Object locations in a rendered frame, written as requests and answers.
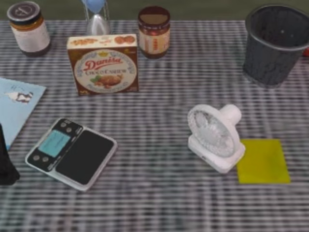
danisa box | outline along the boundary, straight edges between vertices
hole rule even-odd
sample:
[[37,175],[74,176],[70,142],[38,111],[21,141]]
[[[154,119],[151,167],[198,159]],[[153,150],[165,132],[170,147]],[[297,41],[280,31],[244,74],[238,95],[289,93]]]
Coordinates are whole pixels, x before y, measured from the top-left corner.
[[135,34],[70,37],[67,44],[79,95],[139,90]]

fan grille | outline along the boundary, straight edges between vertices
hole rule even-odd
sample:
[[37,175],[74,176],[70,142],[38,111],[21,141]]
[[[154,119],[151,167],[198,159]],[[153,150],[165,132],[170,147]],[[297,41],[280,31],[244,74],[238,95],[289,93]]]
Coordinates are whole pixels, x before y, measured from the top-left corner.
[[193,135],[210,152],[221,157],[234,153],[235,145],[230,132],[214,116],[202,110],[193,110],[188,119]]

black bucket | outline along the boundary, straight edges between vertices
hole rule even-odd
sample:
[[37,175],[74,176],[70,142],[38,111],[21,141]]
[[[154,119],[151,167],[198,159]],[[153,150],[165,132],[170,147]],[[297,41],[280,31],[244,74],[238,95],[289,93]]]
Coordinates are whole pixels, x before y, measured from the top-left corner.
[[283,5],[268,5],[246,18],[244,73],[262,87],[278,87],[309,46],[309,17]]

table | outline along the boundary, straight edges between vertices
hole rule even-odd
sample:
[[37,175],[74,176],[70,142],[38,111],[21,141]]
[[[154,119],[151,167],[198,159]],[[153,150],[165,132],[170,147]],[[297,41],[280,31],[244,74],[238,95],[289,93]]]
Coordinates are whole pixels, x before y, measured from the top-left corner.
[[[0,187],[1,232],[307,232],[309,228],[309,64],[301,58],[279,89],[249,83],[241,67],[242,21],[172,22],[171,49],[140,56],[140,92],[78,97],[66,54],[82,21],[51,21],[53,48],[21,55],[0,23],[0,76],[48,89],[10,154],[21,173]],[[135,21],[114,21],[117,33]],[[187,148],[187,112],[236,104],[242,138],[279,138],[290,185],[239,185]],[[80,193],[28,167],[24,158],[47,128],[68,117],[119,143],[96,184]]]

yellow paper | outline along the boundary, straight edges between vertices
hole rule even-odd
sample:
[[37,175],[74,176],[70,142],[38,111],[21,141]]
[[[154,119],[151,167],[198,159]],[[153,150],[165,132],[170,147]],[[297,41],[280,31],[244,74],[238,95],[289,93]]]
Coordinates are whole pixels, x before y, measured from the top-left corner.
[[243,139],[244,157],[237,164],[241,184],[287,184],[290,176],[280,140]]

